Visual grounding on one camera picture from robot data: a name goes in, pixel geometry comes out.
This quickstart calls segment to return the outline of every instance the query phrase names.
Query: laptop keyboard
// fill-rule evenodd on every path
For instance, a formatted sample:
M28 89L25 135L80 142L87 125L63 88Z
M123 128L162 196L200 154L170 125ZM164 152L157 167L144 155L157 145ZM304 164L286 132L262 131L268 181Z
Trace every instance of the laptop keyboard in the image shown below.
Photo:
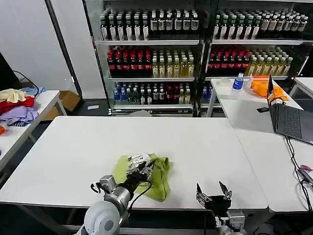
M280 106L278 109L278 129L289 136L302 138L299 110Z

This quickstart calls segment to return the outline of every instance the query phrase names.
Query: cardboard box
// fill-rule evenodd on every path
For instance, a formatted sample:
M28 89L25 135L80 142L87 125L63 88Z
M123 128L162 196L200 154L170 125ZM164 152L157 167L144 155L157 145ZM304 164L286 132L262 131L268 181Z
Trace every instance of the cardboard box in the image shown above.
M64 108L69 111L73 111L78 102L80 101L80 96L72 91L60 91L59 97ZM59 115L60 113L57 107L53 106L52 109L46 114L43 121L54 120L54 118Z

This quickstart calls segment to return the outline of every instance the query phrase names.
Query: red cloth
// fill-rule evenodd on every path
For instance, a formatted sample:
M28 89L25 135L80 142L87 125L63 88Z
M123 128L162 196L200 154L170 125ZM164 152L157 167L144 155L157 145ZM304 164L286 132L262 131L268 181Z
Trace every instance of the red cloth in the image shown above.
M26 106L26 107L33 107L35 104L35 98L26 96L25 101L19 101L17 103L11 103L7 101L0 102L0 114L10 111L15 106Z

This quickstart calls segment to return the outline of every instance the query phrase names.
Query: yellow cloth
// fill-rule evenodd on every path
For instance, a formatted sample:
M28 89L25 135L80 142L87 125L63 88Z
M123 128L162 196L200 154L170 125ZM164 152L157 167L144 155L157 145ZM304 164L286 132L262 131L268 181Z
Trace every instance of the yellow cloth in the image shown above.
M7 101L11 103L17 103L19 101L25 101L26 96L34 97L33 95L29 95L26 92L14 89L7 89L0 92L0 102Z

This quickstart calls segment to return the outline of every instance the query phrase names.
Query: white wall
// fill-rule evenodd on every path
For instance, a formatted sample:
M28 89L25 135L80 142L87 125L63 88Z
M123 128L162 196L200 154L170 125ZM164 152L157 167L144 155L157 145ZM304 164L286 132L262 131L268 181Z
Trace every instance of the white wall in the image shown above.
M105 98L81 0L51 0L84 99Z
M0 50L36 85L76 92L44 0L0 0Z

